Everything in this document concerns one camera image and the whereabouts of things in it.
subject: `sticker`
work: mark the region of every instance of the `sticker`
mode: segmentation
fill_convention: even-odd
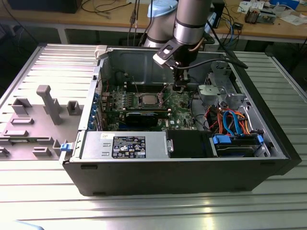
[[[112,157],[115,159],[146,158],[145,137],[113,137]]]
[[[22,143],[28,143],[28,140],[10,140],[11,143],[19,143],[19,142],[22,142]]]
[[[114,133],[102,133],[100,139],[113,139],[114,136]]]

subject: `motherboard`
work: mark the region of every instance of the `motherboard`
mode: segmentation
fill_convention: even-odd
[[[196,129],[190,91],[176,92],[170,84],[109,86],[97,97],[93,129],[104,131],[162,131]]]

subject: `workbench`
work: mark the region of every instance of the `workbench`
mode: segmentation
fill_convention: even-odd
[[[105,0],[96,0],[96,5],[105,3]],[[244,25],[241,40],[258,40],[258,41],[272,41],[272,42],[289,42],[289,43],[303,43],[307,37],[307,25],[302,24],[294,26],[290,23],[284,22],[281,19],[276,19],[274,24],[248,24],[244,22],[245,14],[237,13],[237,7],[240,0],[226,0],[230,14],[236,22]],[[101,9],[110,9],[116,6],[126,4],[125,0],[119,0],[111,6],[105,6]],[[84,6],[86,9],[93,11],[93,6],[89,2]],[[59,13],[59,12],[39,12],[39,11],[16,11],[12,10],[8,5],[10,12],[19,20],[24,26],[38,26],[56,28],[60,40],[63,44],[68,44],[69,39],[66,35],[66,29],[80,29],[80,30],[96,30],[96,31],[118,31],[127,32],[129,30],[129,20],[134,4],[121,7],[110,11],[107,19],[101,15],[90,13],[81,8],[75,14]],[[299,5],[298,11],[307,11],[307,7]],[[137,32],[142,33],[149,23],[147,18],[148,5],[140,4],[139,20]],[[0,3],[0,23],[7,25],[17,25],[11,16],[5,11],[2,3]],[[229,32],[226,24],[221,22],[217,34],[220,38],[226,37]]]
[[[35,95],[41,83],[58,87],[54,95],[61,105],[69,100],[84,104],[88,72],[97,65],[94,51],[95,46],[38,47],[0,99],[1,124],[9,122],[10,104],[25,89],[32,103],[43,104]],[[0,222],[18,219],[45,230],[305,229],[307,96],[275,58],[253,52],[236,55],[249,66],[247,74],[303,160],[289,173],[270,177],[251,192],[87,197],[58,160],[2,159]],[[66,77],[52,77],[56,69]],[[67,98],[62,91],[80,95]]]

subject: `desk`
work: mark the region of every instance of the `desk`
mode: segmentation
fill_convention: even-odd
[[[273,25],[271,24],[248,24],[244,22],[244,14],[236,14],[237,5],[240,0],[226,0],[229,6],[229,12],[235,21],[244,25],[240,39],[242,40],[258,40],[258,41],[272,41],[272,42],[290,42],[290,43],[303,43],[307,37],[307,25],[302,24],[294,26],[290,23],[276,19]],[[112,7],[125,4],[125,0],[118,0]],[[119,31],[127,32],[129,29],[129,20],[134,4],[118,8],[111,11],[111,19],[97,15],[95,13],[85,12],[79,9],[75,14],[66,14],[59,12],[39,12],[39,11],[16,11],[11,10],[11,13],[25,26],[38,26],[38,27],[51,27],[56,28],[59,33],[60,40],[63,44],[69,43],[66,36],[66,29],[82,29],[82,30],[98,30],[98,31]],[[93,10],[92,4],[87,3],[86,9]],[[147,18],[147,4],[140,4],[139,22],[137,32],[142,33],[149,23]],[[307,11],[307,7],[299,6],[299,11]],[[11,16],[5,11],[2,3],[0,3],[0,23],[16,25]],[[228,34],[228,28],[224,22],[216,29],[220,37],[225,37]]]
[[[95,0],[96,5],[112,1]],[[120,5],[126,4],[125,0],[118,0],[111,6],[101,7],[100,9],[107,10]],[[66,36],[66,29],[80,29],[80,30],[97,30],[97,31],[118,31],[128,32],[130,26],[130,17],[134,4],[124,6],[113,11],[110,11],[109,16],[111,19],[90,13],[82,10],[81,8],[75,13],[60,13],[60,12],[43,12],[43,11],[17,11],[12,10],[6,4],[11,14],[24,26],[37,26],[56,28],[62,44],[68,44],[69,40]],[[93,6],[89,2],[84,7],[93,11]],[[143,33],[149,23],[147,18],[148,4],[140,4],[138,33]],[[2,2],[0,1],[0,23],[7,25],[18,25],[16,21],[6,12]]]
[[[240,39],[243,40],[257,40],[257,41],[272,41],[272,42],[290,42],[290,43],[303,43],[307,37],[307,24],[301,24],[298,26],[287,23],[277,18],[274,24],[249,24],[245,23],[245,14],[236,12],[241,0],[227,0],[228,10],[230,15],[238,23],[242,23],[243,29]],[[298,11],[307,11],[307,7],[299,4]],[[221,21],[219,28],[216,29],[217,34],[226,35],[229,32],[225,21]]]

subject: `power supply label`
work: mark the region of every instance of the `power supply label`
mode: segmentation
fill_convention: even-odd
[[[146,158],[145,137],[114,137],[112,157],[115,159]]]

